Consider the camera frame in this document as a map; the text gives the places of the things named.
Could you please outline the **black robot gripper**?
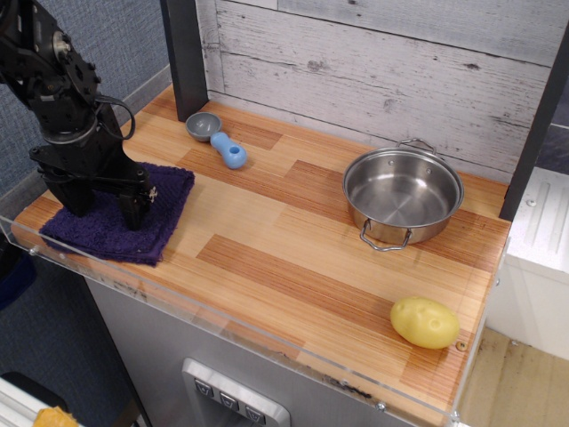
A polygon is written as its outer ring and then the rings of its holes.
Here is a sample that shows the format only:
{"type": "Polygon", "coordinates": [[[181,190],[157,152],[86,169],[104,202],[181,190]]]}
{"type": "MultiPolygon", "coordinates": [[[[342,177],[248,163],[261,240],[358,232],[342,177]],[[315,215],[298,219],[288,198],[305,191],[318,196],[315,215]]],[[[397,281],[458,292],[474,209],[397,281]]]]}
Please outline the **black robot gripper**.
{"type": "Polygon", "coordinates": [[[130,120],[122,134],[113,113],[89,113],[81,127],[63,117],[41,114],[44,146],[29,151],[51,193],[77,217],[85,216],[94,202],[93,190],[118,196],[118,205],[129,230],[139,230],[156,198],[149,172],[126,156],[123,142],[136,128],[130,120]]]}

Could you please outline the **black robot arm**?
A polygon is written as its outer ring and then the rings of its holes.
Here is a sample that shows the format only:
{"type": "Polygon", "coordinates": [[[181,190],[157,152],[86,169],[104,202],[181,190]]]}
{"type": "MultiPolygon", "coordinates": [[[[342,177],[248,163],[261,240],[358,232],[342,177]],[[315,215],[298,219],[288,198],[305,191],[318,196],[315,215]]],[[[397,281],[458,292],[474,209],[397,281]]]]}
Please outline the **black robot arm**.
{"type": "Polygon", "coordinates": [[[96,192],[116,197],[126,226],[138,230],[156,189],[123,149],[113,110],[123,102],[99,92],[94,64],[36,1],[1,3],[1,82],[31,110],[44,145],[30,158],[51,193],[74,215],[88,213],[96,192]]]}

